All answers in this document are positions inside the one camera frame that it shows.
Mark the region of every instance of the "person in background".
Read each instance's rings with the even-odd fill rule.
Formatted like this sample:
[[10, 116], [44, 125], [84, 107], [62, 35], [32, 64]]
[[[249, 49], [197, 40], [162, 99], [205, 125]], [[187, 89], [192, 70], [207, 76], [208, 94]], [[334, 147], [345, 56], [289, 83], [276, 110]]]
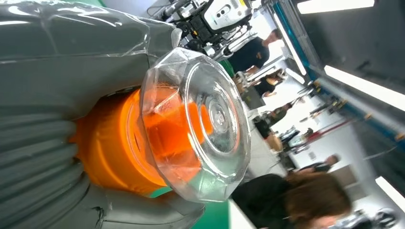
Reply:
[[325, 172], [327, 173], [334, 164], [338, 163], [341, 160], [340, 156], [337, 154], [329, 156], [324, 162], [314, 163], [312, 165], [303, 167], [297, 173], [316, 173], [316, 172]]
[[274, 126], [276, 123], [278, 123], [281, 119], [283, 119], [286, 115], [289, 109], [292, 108], [292, 103], [285, 104], [282, 107], [277, 108], [276, 110], [270, 112], [269, 114], [269, 119], [271, 122], [271, 126]]
[[268, 61], [270, 51], [268, 45], [282, 38], [279, 29], [273, 30], [265, 39], [256, 37], [236, 51], [228, 61], [231, 63], [234, 72], [247, 72], [255, 74]]
[[261, 97], [270, 97], [276, 94], [274, 92], [276, 86], [284, 82], [284, 79], [285, 72], [284, 70], [279, 69], [265, 77], [251, 82], [250, 85], [254, 86], [255, 90]]
[[275, 133], [273, 133], [273, 131], [271, 130], [271, 127], [279, 122], [281, 119], [283, 119], [286, 116], [287, 111], [291, 108], [292, 104], [288, 103], [282, 107], [275, 109], [274, 111], [271, 111], [268, 114], [265, 114], [270, 123], [268, 123], [264, 118], [261, 117], [261, 115], [258, 115], [257, 113], [249, 114], [248, 118], [250, 119], [252, 116], [256, 116], [255, 118], [253, 118], [253, 122], [255, 123], [255, 126], [260, 135], [264, 139], [266, 139], [269, 137], [270, 134], [275, 135]]
[[232, 199], [257, 228], [327, 229], [352, 211], [344, 188], [327, 173], [267, 174], [237, 187]]

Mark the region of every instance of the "gray inflatable material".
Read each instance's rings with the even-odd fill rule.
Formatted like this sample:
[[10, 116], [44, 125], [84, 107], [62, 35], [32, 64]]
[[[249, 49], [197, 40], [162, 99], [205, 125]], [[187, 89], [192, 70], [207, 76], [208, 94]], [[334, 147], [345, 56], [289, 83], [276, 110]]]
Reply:
[[68, 143], [100, 97], [141, 85], [175, 28], [60, 1], [0, 1], [0, 15], [0, 228], [190, 228], [204, 205], [96, 187]]

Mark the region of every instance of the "man in black shirt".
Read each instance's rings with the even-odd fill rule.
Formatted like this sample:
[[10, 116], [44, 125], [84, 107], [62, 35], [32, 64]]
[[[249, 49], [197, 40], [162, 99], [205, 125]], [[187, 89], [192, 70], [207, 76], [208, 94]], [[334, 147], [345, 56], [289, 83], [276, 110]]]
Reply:
[[282, 35], [279, 29], [273, 30], [265, 40], [256, 37], [236, 51], [228, 61], [231, 63], [235, 72], [247, 71], [250, 74], [254, 74], [259, 71], [269, 59], [270, 52], [268, 45], [281, 38]]
[[310, 166], [303, 167], [297, 173], [316, 173], [316, 172], [325, 172], [327, 173], [334, 164], [340, 161], [340, 157], [337, 154], [329, 156], [324, 162], [314, 163]]

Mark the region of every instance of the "brown hair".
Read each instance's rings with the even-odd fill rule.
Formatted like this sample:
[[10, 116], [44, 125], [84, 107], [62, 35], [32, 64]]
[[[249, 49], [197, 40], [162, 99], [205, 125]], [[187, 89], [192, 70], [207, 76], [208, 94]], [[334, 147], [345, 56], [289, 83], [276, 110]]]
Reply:
[[279, 29], [273, 30], [272, 33], [274, 33], [278, 39], [283, 38], [283, 34], [281, 33], [281, 31]]
[[337, 154], [334, 154], [334, 155], [332, 155], [331, 157], [333, 157], [333, 159], [335, 159], [336, 163], [338, 163], [338, 162], [341, 161], [341, 156], [339, 156], [339, 155], [337, 155]]
[[266, 79], [271, 78], [271, 79], [283, 81], [284, 79], [279, 76], [279, 74], [282, 74], [283, 72], [284, 72], [283, 69], [278, 69], [277, 71], [266, 75], [265, 78]]
[[352, 211], [349, 196], [331, 174], [293, 174], [287, 181], [291, 187], [286, 193], [286, 209], [299, 229], [309, 229], [315, 219]]

